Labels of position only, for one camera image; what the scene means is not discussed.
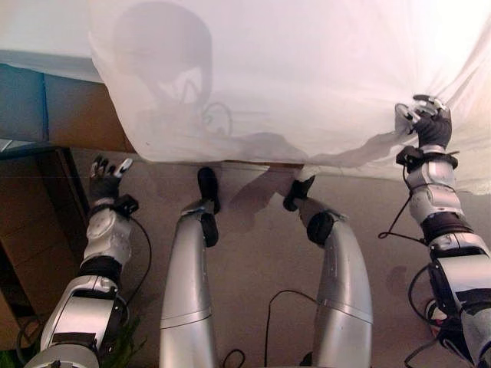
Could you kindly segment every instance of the silver metal casing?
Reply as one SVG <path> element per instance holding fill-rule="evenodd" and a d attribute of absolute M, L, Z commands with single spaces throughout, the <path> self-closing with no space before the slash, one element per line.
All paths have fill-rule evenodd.
<path fill-rule="evenodd" d="M 160 368 L 218 366 L 200 222 L 212 208 L 192 205 L 177 223 L 160 319 Z"/>

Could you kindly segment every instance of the tiled floor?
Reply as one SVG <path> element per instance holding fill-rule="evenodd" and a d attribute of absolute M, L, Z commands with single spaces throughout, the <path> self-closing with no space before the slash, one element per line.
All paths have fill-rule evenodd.
<path fill-rule="evenodd" d="M 74 150 L 79 173 L 88 172 L 95 151 Z M 111 159 L 121 153 L 106 153 Z M 133 303 L 133 314 L 142 322 L 137 340 L 147 337 L 134 357 L 135 367 L 157 367 L 159 319 L 166 267 L 174 225 L 182 207 L 198 199 L 196 172 L 200 165 L 145 163 L 136 157 L 121 184 L 122 193 L 140 201 L 135 214 L 153 242 L 149 277 Z M 275 292 L 295 288 L 315 296 L 322 250 L 308 241 L 296 213 L 282 208 L 283 195 L 292 182 L 290 169 L 270 169 L 238 163 L 212 164 L 220 184 L 222 211 L 216 216 L 219 243 L 207 250 L 209 283 L 213 295 L 217 349 L 222 359 L 232 348 L 244 350 L 244 367 L 262 366 L 265 319 Z M 407 190 L 402 182 L 376 179 L 318 176 L 309 193 L 350 216 L 367 264 L 374 305 L 375 368 L 404 366 L 404 357 L 427 342 L 431 335 L 407 303 L 407 286 L 413 275 L 429 261 L 427 250 L 398 238 L 379 240 L 404 204 Z M 462 193 L 464 211 L 476 232 L 491 245 L 490 196 Z M 420 236 L 405 212 L 396 229 Z M 132 235 L 133 258 L 124 271 L 124 287 L 133 289 L 147 262 L 144 238 Z M 422 307 L 430 286 L 422 280 L 415 288 Z M 274 304 L 270 327 L 269 365 L 295 365 L 311 348 L 315 307 L 295 295 L 282 295 Z M 231 360 L 227 368 L 236 361 Z M 440 347 L 432 347 L 414 360 L 415 367 L 465 367 Z"/>

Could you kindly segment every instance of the white fabric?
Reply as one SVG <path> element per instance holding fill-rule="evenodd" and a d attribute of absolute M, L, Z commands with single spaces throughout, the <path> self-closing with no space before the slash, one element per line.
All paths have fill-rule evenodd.
<path fill-rule="evenodd" d="M 100 83 L 87 13 L 87 0 L 1 0 L 0 63 Z"/>
<path fill-rule="evenodd" d="M 94 63 L 148 160 L 394 178 L 394 104 L 433 94 L 468 157 L 460 188 L 491 190 L 489 0 L 89 4 Z"/>

